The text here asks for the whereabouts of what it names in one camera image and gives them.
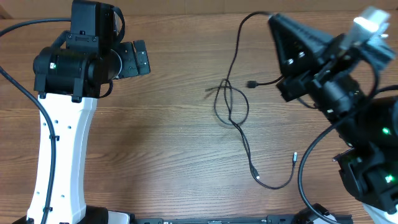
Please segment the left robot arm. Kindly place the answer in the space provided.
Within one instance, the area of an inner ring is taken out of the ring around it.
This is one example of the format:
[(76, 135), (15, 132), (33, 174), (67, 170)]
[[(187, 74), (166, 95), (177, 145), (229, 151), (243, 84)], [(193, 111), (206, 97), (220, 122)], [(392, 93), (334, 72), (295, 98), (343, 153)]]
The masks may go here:
[(102, 85), (147, 75), (143, 40), (125, 42), (120, 8), (74, 1), (71, 26), (33, 62), (34, 92), (40, 111), (37, 178), (30, 207), (21, 223), (132, 223), (134, 216), (88, 206), (84, 195), (90, 125), (103, 97)]

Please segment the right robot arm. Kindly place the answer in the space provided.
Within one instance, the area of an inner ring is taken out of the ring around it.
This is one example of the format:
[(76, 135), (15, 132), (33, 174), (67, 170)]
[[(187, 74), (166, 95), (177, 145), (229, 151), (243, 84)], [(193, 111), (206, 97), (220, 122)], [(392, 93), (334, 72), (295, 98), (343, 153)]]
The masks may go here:
[(347, 192), (375, 223), (397, 222), (397, 97), (380, 97), (380, 72), (395, 58), (389, 13), (367, 8), (332, 36), (283, 14), (269, 18), (285, 101), (308, 95), (348, 145), (336, 156)]

